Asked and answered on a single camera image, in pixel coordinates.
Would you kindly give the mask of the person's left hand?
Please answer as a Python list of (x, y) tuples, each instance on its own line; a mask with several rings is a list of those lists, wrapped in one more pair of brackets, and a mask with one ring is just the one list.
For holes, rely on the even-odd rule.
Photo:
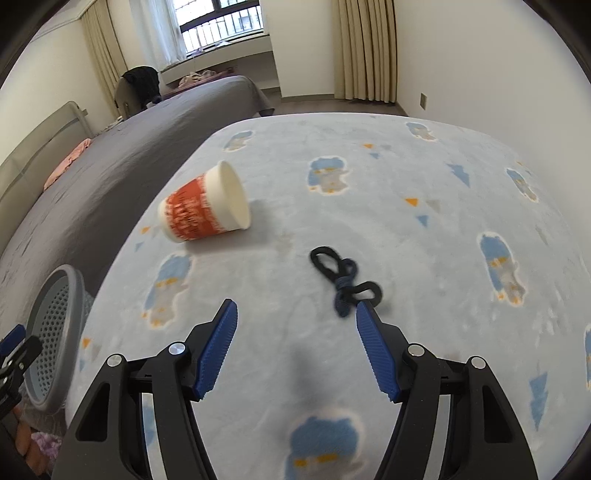
[(21, 419), (21, 410), (18, 407), (15, 407), (12, 412), (15, 414), (18, 420), (15, 436), (16, 450), (24, 458), (31, 471), (36, 476), (40, 476), (46, 472), (48, 458), (43, 454), (38, 444), (33, 440), (31, 427)]

